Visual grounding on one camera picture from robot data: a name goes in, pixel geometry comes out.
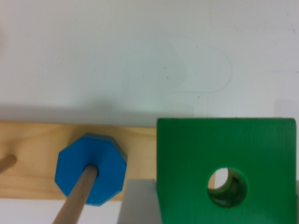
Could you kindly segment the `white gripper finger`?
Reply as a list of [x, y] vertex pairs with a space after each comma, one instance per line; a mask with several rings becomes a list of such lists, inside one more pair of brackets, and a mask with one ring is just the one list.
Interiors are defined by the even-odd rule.
[[154, 179], [129, 179], [117, 224], [163, 224]]

